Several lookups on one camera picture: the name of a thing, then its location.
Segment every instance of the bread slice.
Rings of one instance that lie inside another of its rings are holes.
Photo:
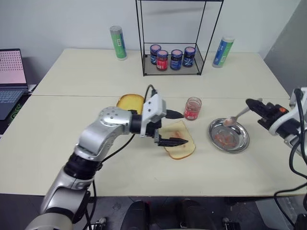
[[[124,110],[136,110],[142,114],[144,98],[138,94],[126,94],[121,96],[116,106]]]
[[[188,143],[175,147],[164,147],[169,156],[175,160],[180,160],[191,155],[195,150],[194,141],[183,121],[173,123],[159,129],[162,138],[182,138]]]

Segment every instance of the spoon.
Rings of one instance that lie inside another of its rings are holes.
[[[242,116],[243,114],[247,113],[248,111],[249,111],[249,107],[246,107],[240,113],[238,113],[237,116],[230,116],[230,117],[226,118],[223,125],[226,126],[226,127],[233,126],[236,123],[236,121],[238,120],[238,118],[240,116]]]

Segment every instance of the orange button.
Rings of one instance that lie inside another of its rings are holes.
[[[282,112],[282,113],[284,113],[284,112],[286,112],[287,110],[286,110],[285,108],[283,108],[283,107],[280,107],[280,108],[279,108],[279,111]]]

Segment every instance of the white table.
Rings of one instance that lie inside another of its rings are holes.
[[[209,54],[201,76],[142,76],[139,51],[118,61],[114,50],[66,49],[36,88],[34,95],[143,95],[153,84],[163,97],[289,98],[255,53],[230,53],[223,68],[211,66]]]
[[[117,97],[32,96],[0,139],[0,193],[44,195],[73,151],[82,130]],[[167,107],[183,111],[185,98],[165,98]],[[270,99],[286,106],[286,99]],[[173,160],[152,138],[138,136],[96,174],[99,196],[270,196],[305,182],[288,167],[290,149],[261,127],[259,116],[240,119],[250,145],[232,155],[219,151],[207,137],[208,124],[235,115],[243,99],[202,98],[199,119],[184,120],[195,152]],[[175,120],[163,119],[163,125]],[[120,136],[110,153],[128,140]],[[302,159],[295,167],[307,173]]]

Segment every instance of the laptop screen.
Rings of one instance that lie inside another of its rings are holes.
[[[1,84],[26,84],[20,50],[0,50]]]

